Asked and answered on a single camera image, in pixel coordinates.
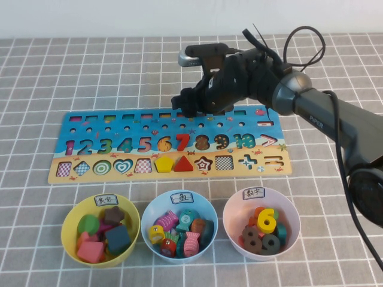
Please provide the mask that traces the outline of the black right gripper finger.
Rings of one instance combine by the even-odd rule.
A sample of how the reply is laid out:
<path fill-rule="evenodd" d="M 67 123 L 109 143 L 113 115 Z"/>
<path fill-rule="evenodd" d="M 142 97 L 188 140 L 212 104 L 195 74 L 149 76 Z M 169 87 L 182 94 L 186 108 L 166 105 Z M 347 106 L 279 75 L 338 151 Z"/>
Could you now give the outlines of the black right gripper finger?
<path fill-rule="evenodd" d="M 181 111 L 185 117 L 197 117 L 199 114 L 207 114 L 207 112 L 195 102 L 183 103 L 181 105 Z"/>
<path fill-rule="evenodd" d="M 172 109 L 197 109 L 197 94 L 195 88 L 184 88 L 180 95 L 172 98 Z"/>

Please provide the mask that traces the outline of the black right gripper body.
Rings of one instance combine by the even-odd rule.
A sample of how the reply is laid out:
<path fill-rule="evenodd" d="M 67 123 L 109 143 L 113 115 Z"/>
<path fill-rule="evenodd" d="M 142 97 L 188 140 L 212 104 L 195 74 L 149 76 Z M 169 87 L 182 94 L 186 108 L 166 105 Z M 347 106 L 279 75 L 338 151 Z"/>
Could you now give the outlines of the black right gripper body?
<path fill-rule="evenodd" d="M 223 67 L 211 76 L 203 76 L 194 88 L 197 111 L 215 114 L 250 95 L 248 65 L 259 52 L 241 52 L 225 58 Z"/>

